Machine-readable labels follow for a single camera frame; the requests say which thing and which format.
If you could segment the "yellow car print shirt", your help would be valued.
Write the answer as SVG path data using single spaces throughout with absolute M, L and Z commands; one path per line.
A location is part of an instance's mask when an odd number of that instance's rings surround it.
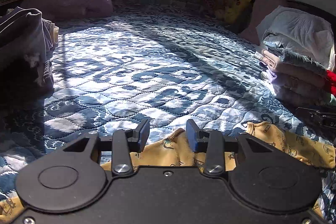
M 305 136 L 299 136 L 288 131 L 282 131 L 269 122 L 252 123 L 248 122 L 246 133 L 259 138 L 284 153 L 304 162 L 307 165 L 318 168 L 335 168 L 335 148 L 329 144 L 323 144 L 311 140 Z M 203 171 L 205 153 L 194 153 L 187 147 L 185 131 L 177 129 L 166 139 L 146 145 L 141 153 L 130 153 L 133 168 L 136 170 L 139 165 L 152 166 L 198 166 Z M 226 171 L 236 167 L 234 152 L 224 153 Z M 327 201 L 319 197 L 313 210 L 325 218 L 324 212 Z M 1 201 L 1 223 L 9 223 L 23 211 L 23 205 L 18 196 Z

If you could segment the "dark grey clothes pile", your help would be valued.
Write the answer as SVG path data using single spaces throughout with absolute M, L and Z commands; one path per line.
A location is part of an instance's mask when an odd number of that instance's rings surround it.
M 59 28 L 37 9 L 16 7 L 1 17 L 1 97 L 32 97 L 54 89 L 51 56 Z

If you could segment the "lavender folded garment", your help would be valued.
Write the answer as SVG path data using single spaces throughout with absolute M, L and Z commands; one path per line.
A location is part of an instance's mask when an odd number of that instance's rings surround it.
M 293 92 L 300 96 L 317 100 L 327 95 L 327 92 L 323 89 L 319 89 L 312 84 L 308 84 L 303 80 L 296 79 L 284 73 L 274 73 L 266 67 L 264 63 L 260 63 L 260 65 L 264 66 L 264 70 L 260 74 L 261 79 L 274 96 L 280 96 L 281 92 Z

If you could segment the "grey folded bottom garment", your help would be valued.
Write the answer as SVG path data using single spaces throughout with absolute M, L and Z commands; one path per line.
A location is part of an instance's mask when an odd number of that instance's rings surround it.
M 335 96 L 321 90 L 302 95 L 283 86 L 271 85 L 271 91 L 279 101 L 294 107 L 335 106 Z

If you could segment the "red folded garment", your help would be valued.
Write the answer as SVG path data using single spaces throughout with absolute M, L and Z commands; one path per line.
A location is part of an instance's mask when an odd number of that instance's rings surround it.
M 325 76 L 325 91 L 336 96 L 336 74 L 327 70 Z

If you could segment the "beige folded garment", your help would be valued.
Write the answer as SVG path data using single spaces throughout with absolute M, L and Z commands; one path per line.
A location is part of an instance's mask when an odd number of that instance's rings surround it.
M 265 63 L 268 69 L 273 73 L 288 75 L 317 88 L 323 88 L 325 85 L 325 79 L 322 76 L 310 71 L 309 69 L 283 63 L 279 57 L 266 50 L 264 50 L 259 56 L 259 60 Z

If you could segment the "blue white quilted bedspread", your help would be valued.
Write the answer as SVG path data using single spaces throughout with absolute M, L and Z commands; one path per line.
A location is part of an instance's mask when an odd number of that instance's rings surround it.
M 1 201 L 17 196 L 15 178 L 30 162 L 81 134 L 108 136 L 146 118 L 149 143 L 193 119 L 227 136 L 269 122 L 331 145 L 270 92 L 254 47 L 212 21 L 123 10 L 59 26 L 53 91 L 1 97 Z M 335 223 L 335 168 L 322 169 L 319 197 Z

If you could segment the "grey-green folded towel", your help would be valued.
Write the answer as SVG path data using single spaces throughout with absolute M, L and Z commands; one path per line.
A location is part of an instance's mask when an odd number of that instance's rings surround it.
M 268 52 L 274 54 L 283 63 L 305 68 L 322 77 L 325 77 L 327 74 L 327 69 L 309 56 L 300 55 L 283 47 L 278 47 L 271 42 L 264 42 L 264 46 Z

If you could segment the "white pillow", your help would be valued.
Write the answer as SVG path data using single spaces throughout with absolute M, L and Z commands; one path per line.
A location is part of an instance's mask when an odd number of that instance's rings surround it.
M 307 12 L 278 6 L 256 27 L 260 42 L 309 56 L 335 70 L 335 37 L 331 23 Z

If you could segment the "yellow plush toy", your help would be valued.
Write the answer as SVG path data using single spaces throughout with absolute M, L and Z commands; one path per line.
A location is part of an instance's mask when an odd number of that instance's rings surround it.
M 226 24 L 234 24 L 243 11 L 253 3 L 254 0 L 222 0 L 215 9 L 215 18 Z

